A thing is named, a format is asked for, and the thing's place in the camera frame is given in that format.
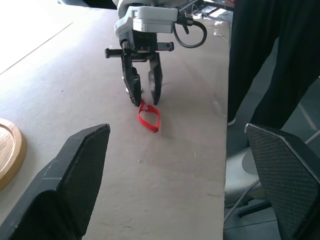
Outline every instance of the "red elastic band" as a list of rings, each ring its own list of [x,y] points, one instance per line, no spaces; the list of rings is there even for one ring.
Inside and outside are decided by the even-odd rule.
[[[158,116],[158,120],[156,122],[156,125],[152,125],[149,122],[145,121],[141,116],[140,113],[142,111],[148,112],[148,113],[154,113]],[[147,129],[150,129],[151,131],[153,131],[154,133],[158,132],[159,130],[159,125],[160,125],[160,112],[158,109],[156,109],[154,106],[152,105],[147,105],[146,102],[141,99],[141,104],[140,104],[140,108],[138,111],[138,120],[139,122],[145,126]]]

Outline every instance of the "wooden tray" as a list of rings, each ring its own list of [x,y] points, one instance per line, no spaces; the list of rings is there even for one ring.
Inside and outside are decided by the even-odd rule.
[[[27,144],[19,129],[0,118],[0,191],[14,178],[25,160]]]

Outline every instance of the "white table surface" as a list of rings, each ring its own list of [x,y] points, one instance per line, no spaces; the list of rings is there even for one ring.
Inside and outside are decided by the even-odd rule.
[[[160,54],[161,124],[151,133],[125,91],[121,60],[105,59],[105,48],[119,47],[116,20],[116,11],[90,10],[0,75],[0,118],[27,139],[21,170],[0,192],[0,223],[69,136],[108,123],[102,184],[83,239],[222,239],[229,47],[215,33],[224,26],[206,20],[208,40],[196,49],[159,36],[175,50]],[[201,38],[190,32],[189,43]],[[149,64],[137,66],[152,103]]]

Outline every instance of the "person's leg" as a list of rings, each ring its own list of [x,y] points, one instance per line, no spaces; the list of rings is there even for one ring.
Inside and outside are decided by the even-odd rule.
[[[319,9],[319,0],[283,0],[275,69],[251,123],[281,129],[319,76]]]
[[[253,79],[279,35],[279,0],[237,0],[229,57],[228,122],[231,122]]]

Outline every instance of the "black cable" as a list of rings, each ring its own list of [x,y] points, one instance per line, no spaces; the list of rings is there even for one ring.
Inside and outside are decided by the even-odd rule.
[[[174,24],[173,25],[173,34],[175,36],[175,39],[177,40],[177,42],[182,46],[182,47],[185,47],[187,49],[194,49],[194,48],[197,48],[197,47],[200,47],[202,44],[205,43],[206,39],[207,39],[207,35],[208,35],[208,32],[207,32],[207,29],[205,27],[205,25],[203,25],[201,22],[199,21],[193,21],[192,22],[192,25],[195,25],[199,28],[201,28],[201,30],[203,31],[203,37],[202,37],[202,40],[200,42],[198,42],[197,44],[194,44],[194,45],[187,45],[185,44],[184,42],[181,41],[181,39],[179,38],[178,34],[177,34],[177,30],[176,30],[176,25]]]

